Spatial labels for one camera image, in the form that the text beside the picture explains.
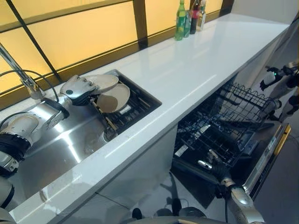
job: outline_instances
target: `white plate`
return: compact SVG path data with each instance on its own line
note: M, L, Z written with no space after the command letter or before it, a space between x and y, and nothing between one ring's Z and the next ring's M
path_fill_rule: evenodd
M98 88L93 91L94 95L107 92L118 83L118 77L113 75L91 75L85 78L98 86Z
M117 84L113 89L99 95L98 107L105 113L122 109L130 97L130 89L124 84Z

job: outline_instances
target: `faucet spout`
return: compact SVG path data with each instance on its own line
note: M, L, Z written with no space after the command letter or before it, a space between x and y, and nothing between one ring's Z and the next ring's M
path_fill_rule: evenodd
M27 75L24 71L20 71L22 68L18 65L18 63L11 57L8 51L4 48L4 46L0 43L0 55L3 59L16 71L18 76L21 79L21 82L26 86L30 97L33 99L42 99L45 95L44 91L38 86L38 84L33 80L33 78Z

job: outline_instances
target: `dishwasher rack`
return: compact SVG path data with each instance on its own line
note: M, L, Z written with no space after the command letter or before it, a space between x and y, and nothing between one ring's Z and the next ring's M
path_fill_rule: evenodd
M175 155L212 162L209 149L232 167L266 116L270 98L239 84L224 84L178 124Z

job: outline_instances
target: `kitchen counter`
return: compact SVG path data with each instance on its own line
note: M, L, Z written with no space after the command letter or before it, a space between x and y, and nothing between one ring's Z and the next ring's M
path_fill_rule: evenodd
M65 209L79 206L246 66L288 26L229 14L207 23L204 31L183 41L168 39L88 72L86 75L117 69L162 105L45 187L46 200L38 192L10 214L20 224L45 224L54 222ZM1 111L0 119L33 103L27 99L11 106Z

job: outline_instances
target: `stainless steel sink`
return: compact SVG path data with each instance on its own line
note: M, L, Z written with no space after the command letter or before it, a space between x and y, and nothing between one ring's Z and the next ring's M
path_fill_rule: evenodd
M70 116L59 122L26 152L18 172L9 178L15 194L8 210L24 202L49 185L93 152L107 144L115 134L121 134L161 105L157 99L124 77L118 70L106 74L119 77L130 88L130 98L124 113L101 115L92 105L72 106Z
M27 151L19 171L9 178L15 187L9 210L107 143L101 116L93 106L73 106L69 111L69 118L49 130Z

